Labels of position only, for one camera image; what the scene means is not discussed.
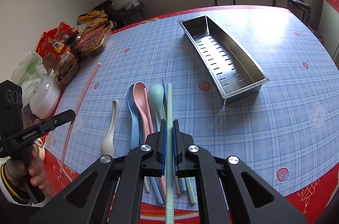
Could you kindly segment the blue spoon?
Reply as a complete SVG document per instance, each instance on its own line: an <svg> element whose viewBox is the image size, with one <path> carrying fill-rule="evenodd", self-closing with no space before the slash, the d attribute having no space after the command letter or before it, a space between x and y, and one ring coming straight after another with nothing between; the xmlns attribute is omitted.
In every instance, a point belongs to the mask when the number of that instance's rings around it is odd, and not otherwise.
<svg viewBox="0 0 339 224"><path fill-rule="evenodd" d="M144 143L143 135L140 131L140 125L139 125L139 111L136 107L135 101L133 99L133 87L134 85L131 85L129 87L128 93L127 93L127 104L128 108L131 114L131 142L130 142L130 150L142 145ZM162 195L160 193L160 190L158 188L157 182L155 178L147 178L148 181L150 180L153 186L153 190L156 195L156 199L159 204L164 204Z"/></svg>

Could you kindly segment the pink spoon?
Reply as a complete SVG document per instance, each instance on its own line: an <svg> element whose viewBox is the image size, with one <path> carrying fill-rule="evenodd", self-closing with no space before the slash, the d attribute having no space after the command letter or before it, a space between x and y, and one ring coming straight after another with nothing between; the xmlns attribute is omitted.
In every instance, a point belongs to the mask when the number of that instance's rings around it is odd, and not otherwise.
<svg viewBox="0 0 339 224"><path fill-rule="evenodd" d="M143 82L136 82L133 87L133 99L135 101L136 107L141 115L141 120L143 123L143 138L144 143L147 140L147 136L149 135L149 126L148 126L148 120L147 120L147 111L146 111L146 102L144 97L144 88L146 88L145 84ZM166 189L165 189L165 178L162 176L160 178L160 186L158 186L160 193L162 195L163 201L165 202L166 198Z"/></svg>

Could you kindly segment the white chopstick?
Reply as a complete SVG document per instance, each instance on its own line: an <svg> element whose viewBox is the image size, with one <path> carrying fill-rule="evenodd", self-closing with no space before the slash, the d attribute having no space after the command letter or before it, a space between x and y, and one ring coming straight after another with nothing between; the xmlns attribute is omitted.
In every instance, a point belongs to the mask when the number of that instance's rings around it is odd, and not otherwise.
<svg viewBox="0 0 339 224"><path fill-rule="evenodd" d="M173 169L173 176L174 176L174 181L175 181L177 193L178 193L178 195L181 195L182 191L181 191L180 181L179 181L179 178L177 177L174 169Z"/></svg>
<svg viewBox="0 0 339 224"><path fill-rule="evenodd" d="M147 177L144 178L144 186L145 186L147 193L150 193L150 187L149 187L149 182L148 182Z"/></svg>

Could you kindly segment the white spoon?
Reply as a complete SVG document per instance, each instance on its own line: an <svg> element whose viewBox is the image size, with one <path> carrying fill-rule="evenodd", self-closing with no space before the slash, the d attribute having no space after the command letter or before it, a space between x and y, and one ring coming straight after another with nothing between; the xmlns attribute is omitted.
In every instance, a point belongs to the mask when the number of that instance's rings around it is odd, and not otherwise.
<svg viewBox="0 0 339 224"><path fill-rule="evenodd" d="M101 155L109 155L114 157L114 133L117 126L118 120L118 110L119 110L119 102L114 99L112 101L112 116L110 127L102 141L101 144Z"/></svg>

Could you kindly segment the green chopstick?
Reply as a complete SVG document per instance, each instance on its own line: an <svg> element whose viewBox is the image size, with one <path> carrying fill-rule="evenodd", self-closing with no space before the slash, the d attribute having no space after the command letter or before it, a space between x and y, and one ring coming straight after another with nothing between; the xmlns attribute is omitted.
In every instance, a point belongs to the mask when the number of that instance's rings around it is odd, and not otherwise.
<svg viewBox="0 0 339 224"><path fill-rule="evenodd" d="M187 191L189 194L189 200L191 204L196 204L196 198L195 198L195 194L193 191L193 187L192 187L192 183L190 178L185 178L185 182L186 182L186 187L187 187Z"/></svg>
<svg viewBox="0 0 339 224"><path fill-rule="evenodd" d="M173 116L172 116L172 84L168 83L167 91L167 151L166 151L166 209L165 222L174 223L174 182L173 182Z"/></svg>

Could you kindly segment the green spoon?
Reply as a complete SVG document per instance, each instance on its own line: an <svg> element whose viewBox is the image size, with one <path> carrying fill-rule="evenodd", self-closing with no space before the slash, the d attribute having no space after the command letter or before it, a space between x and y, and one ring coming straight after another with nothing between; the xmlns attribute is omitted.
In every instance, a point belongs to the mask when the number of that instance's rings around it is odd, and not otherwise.
<svg viewBox="0 0 339 224"><path fill-rule="evenodd" d="M153 112L154 118L156 120L157 131L160 131L161 121L165 119L163 99L164 89L162 85L153 85L148 91L148 101L151 111Z"/></svg>

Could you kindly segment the white plastic lidded container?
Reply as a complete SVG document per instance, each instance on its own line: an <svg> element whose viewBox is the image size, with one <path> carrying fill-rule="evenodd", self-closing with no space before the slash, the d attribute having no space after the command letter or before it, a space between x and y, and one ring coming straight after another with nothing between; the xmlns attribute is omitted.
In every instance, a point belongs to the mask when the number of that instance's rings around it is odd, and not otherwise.
<svg viewBox="0 0 339 224"><path fill-rule="evenodd" d="M32 113L39 119L48 118L57 105L60 92L60 87L54 78L46 76L29 102Z"/></svg>

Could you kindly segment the green white plastic bag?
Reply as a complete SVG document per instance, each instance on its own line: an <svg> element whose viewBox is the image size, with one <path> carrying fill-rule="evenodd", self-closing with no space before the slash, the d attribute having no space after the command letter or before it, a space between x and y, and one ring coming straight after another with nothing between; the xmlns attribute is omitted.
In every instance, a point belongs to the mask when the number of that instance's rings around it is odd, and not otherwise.
<svg viewBox="0 0 339 224"><path fill-rule="evenodd" d="M27 81L43 79L46 75L42 57L36 52L29 52L12 72L10 81L22 86Z"/></svg>

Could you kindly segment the stainless steel utensil tray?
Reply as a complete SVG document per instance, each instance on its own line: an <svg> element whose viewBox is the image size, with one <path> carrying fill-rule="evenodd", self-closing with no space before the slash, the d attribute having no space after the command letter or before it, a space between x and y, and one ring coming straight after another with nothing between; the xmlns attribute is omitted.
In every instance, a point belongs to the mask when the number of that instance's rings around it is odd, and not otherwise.
<svg viewBox="0 0 339 224"><path fill-rule="evenodd" d="M179 23L199 54L226 106L270 81L257 61L206 15Z"/></svg>

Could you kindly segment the brown food packet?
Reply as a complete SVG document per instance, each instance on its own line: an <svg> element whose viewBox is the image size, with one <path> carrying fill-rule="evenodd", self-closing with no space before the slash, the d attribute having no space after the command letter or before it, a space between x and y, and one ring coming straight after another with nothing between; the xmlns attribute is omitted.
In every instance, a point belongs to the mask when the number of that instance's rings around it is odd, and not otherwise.
<svg viewBox="0 0 339 224"><path fill-rule="evenodd" d="M79 72L78 59L69 51L61 57L55 69L55 81L60 88L65 88Z"/></svg>

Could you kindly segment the red snack bag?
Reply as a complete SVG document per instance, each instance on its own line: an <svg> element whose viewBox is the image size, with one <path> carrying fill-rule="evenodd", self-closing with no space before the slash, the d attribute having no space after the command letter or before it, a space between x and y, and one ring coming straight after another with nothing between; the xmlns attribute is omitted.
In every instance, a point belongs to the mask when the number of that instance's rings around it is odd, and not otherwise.
<svg viewBox="0 0 339 224"><path fill-rule="evenodd" d="M61 22L57 28L43 32L36 48L36 53L42 59L51 58L60 60L67 51L65 41L72 34L72 28L65 22Z"/></svg>

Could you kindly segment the red peanut package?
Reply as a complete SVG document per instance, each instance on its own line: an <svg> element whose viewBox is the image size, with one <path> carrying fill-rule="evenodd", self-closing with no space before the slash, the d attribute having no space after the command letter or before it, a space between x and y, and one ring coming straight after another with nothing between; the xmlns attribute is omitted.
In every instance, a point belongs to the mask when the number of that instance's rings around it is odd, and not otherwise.
<svg viewBox="0 0 339 224"><path fill-rule="evenodd" d="M92 52L93 50L99 48L106 37L106 35L111 31L110 26L101 26L93 30L90 33L87 33L84 36L81 36L74 53L76 57L82 57L87 53Z"/></svg>

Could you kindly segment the yellow snack bags pile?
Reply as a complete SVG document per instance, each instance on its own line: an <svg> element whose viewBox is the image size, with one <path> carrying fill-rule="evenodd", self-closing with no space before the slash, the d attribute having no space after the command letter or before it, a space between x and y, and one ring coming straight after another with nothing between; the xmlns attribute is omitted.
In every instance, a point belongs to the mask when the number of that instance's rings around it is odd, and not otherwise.
<svg viewBox="0 0 339 224"><path fill-rule="evenodd" d="M87 14L80 15L77 20L77 25L85 25L86 27L96 27L100 23L105 22L108 16L104 10L94 10Z"/></svg>

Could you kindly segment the white plastic bag on stool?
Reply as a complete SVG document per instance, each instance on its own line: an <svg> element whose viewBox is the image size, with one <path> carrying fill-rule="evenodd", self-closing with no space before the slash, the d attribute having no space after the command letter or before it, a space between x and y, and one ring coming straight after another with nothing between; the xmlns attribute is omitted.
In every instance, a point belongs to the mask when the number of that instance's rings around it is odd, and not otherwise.
<svg viewBox="0 0 339 224"><path fill-rule="evenodd" d="M131 8L137 7L140 5L138 0L115 0L112 2L111 6L114 10L130 10Z"/></svg>

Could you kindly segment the silver rice cooker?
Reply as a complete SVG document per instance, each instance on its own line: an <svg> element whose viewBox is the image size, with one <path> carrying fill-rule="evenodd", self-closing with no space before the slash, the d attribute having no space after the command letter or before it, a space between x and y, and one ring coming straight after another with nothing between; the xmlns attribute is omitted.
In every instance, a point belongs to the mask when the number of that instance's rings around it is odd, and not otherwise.
<svg viewBox="0 0 339 224"><path fill-rule="evenodd" d="M311 7L304 0L288 0L287 8L298 17L306 26L309 26Z"/></svg>

